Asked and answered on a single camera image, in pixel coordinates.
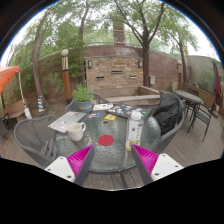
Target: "coffee mug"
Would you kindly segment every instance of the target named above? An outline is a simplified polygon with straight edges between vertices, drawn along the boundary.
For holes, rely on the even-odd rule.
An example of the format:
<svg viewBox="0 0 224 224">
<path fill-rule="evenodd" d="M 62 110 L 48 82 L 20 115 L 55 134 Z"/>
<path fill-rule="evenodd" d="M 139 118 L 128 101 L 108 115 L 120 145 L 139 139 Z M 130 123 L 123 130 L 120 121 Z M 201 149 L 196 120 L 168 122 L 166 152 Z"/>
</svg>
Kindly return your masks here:
<svg viewBox="0 0 224 224">
<path fill-rule="evenodd" d="M 73 123 L 68 126 L 68 135 L 73 141 L 79 141 L 82 139 L 85 130 L 85 123 Z"/>
</svg>

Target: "wooden bench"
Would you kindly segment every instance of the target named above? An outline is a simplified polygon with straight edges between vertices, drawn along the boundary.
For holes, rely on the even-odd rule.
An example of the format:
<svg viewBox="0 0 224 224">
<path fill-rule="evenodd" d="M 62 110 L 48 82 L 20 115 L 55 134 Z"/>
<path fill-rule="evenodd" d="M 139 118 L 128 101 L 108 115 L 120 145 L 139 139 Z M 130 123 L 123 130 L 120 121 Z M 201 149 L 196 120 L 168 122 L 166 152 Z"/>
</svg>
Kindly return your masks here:
<svg viewBox="0 0 224 224">
<path fill-rule="evenodd" d="M 2 115 L 5 115 L 6 113 L 8 113 L 10 119 L 16 118 L 17 121 L 19 122 L 21 120 L 26 119 L 24 110 L 25 110 L 25 106 L 23 104 L 23 101 L 20 100 L 16 103 L 9 105 L 7 108 L 3 109 Z"/>
</svg>

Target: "glass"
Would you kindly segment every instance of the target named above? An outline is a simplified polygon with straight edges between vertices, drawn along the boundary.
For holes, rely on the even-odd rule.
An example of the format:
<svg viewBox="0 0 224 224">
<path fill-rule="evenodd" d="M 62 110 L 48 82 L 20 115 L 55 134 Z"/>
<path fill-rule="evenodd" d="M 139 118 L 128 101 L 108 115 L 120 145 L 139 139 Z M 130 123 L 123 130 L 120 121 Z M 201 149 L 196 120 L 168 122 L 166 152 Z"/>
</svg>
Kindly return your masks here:
<svg viewBox="0 0 224 224">
<path fill-rule="evenodd" d="M 90 165 L 90 172 L 113 173 L 134 167 L 135 161 L 131 152 L 125 150 L 127 119 L 117 116 L 115 120 L 104 124 L 104 118 L 108 113 L 105 111 L 100 113 L 100 117 L 94 118 L 89 118 L 90 113 L 87 113 L 80 121 L 86 124 L 86 130 L 80 141 L 72 141 L 68 134 L 56 132 L 56 144 L 60 153 L 68 157 L 93 144 L 95 155 Z M 113 136 L 114 142 L 109 146 L 100 145 L 98 138 L 102 135 Z M 140 145 L 153 151 L 159 143 L 160 135 L 160 127 L 156 119 L 152 116 L 145 118 Z"/>
</svg>

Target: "water bottle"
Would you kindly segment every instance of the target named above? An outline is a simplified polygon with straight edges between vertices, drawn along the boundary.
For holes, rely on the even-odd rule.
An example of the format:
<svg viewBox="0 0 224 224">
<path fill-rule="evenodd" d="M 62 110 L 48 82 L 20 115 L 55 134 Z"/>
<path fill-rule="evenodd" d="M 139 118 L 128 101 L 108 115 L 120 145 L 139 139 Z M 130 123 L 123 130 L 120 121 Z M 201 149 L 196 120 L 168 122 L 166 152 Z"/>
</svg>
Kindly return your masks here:
<svg viewBox="0 0 224 224">
<path fill-rule="evenodd" d="M 144 120 L 141 118 L 141 113 L 136 110 L 133 110 L 131 117 L 128 118 L 125 145 L 127 151 L 131 151 L 132 144 L 140 146 L 141 132 L 144 124 Z"/>
</svg>

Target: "wooden deck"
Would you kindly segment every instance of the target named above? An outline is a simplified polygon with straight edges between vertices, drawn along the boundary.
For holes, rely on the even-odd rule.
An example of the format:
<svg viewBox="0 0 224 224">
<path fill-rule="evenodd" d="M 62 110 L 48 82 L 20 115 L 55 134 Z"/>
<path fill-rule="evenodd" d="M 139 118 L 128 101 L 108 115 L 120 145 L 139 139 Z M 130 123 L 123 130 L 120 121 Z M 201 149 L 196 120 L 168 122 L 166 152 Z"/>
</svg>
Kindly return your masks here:
<svg viewBox="0 0 224 224">
<path fill-rule="evenodd" d="M 175 135 L 164 153 L 167 153 L 183 167 L 219 159 L 224 149 L 224 136 L 222 136 L 220 119 L 212 117 L 208 133 L 204 142 L 202 142 L 206 125 L 200 120 L 196 120 L 194 129 L 191 129 L 190 132 L 187 133 L 190 126 L 189 117 L 190 116 L 188 115 L 183 126 Z M 3 140 L 0 138 L 0 154 L 2 158 L 42 168 L 17 145 L 14 138 L 12 138 L 5 150 L 3 149 Z M 125 173 L 125 178 L 129 188 L 143 186 L 137 168 L 127 171 Z M 84 183 L 84 187 L 101 190 L 124 189 L 119 174 L 89 174 Z"/>
</svg>

